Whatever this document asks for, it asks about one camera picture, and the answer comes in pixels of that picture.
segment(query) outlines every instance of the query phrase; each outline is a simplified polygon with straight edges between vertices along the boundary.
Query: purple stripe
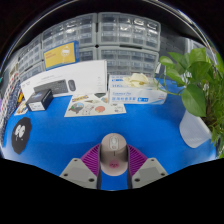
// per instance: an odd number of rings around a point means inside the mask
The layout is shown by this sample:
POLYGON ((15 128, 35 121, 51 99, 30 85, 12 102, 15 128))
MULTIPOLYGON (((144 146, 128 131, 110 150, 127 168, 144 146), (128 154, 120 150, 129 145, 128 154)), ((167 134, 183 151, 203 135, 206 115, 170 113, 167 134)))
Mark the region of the purple stripe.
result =
POLYGON ((100 144, 94 146, 89 151, 87 151, 82 157, 81 160, 85 165, 95 174, 96 176, 99 173, 99 150, 100 144))
POLYGON ((131 177, 140 169, 140 167, 145 163, 148 159, 143 153, 141 153, 135 147, 128 145, 129 150, 129 158, 128 165, 131 177))

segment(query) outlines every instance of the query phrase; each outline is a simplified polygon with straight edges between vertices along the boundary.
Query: computer mouse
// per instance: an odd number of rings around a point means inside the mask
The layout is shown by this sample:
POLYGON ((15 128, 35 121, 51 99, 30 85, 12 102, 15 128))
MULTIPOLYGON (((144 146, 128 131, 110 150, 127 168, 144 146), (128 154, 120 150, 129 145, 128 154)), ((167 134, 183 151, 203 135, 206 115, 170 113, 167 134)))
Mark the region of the computer mouse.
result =
POLYGON ((119 176, 128 168, 127 143, 117 133, 106 135, 101 142, 101 170, 109 176, 119 176))
POLYGON ((68 86, 69 86, 69 89, 70 89, 71 91, 75 91, 75 90, 76 90, 74 80, 69 80, 69 81, 68 81, 68 86))

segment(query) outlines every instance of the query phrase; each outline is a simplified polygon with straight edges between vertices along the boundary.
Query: box lid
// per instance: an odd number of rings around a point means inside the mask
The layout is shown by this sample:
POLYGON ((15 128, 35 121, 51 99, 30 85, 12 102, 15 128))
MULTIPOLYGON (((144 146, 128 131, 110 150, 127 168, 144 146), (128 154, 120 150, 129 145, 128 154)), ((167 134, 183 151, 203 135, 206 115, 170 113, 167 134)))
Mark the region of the box lid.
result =
POLYGON ((45 89, 36 93, 34 92, 27 101, 27 104, 42 101, 49 91, 51 91, 51 89, 45 89))

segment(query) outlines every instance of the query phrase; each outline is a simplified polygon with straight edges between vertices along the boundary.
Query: poster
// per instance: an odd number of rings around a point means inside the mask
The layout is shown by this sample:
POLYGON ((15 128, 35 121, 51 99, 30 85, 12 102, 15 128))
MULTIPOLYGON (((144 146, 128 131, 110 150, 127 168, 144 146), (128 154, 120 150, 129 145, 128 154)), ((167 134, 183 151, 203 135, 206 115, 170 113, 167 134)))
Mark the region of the poster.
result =
POLYGON ((124 104, 109 104, 107 93, 73 95, 65 117, 99 116, 126 113, 124 104))

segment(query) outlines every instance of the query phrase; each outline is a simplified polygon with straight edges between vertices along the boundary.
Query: paper sheet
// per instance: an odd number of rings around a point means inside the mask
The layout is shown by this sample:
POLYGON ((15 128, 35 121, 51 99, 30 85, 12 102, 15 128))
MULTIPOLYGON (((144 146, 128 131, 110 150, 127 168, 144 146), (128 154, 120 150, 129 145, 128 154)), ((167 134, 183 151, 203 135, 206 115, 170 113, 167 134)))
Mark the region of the paper sheet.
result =
POLYGON ((15 116, 25 114, 27 110, 28 108, 26 107, 26 101, 22 101, 15 112, 15 116))
POLYGON ((108 93, 73 95, 65 117, 98 116, 126 113, 124 104, 108 104, 108 93))

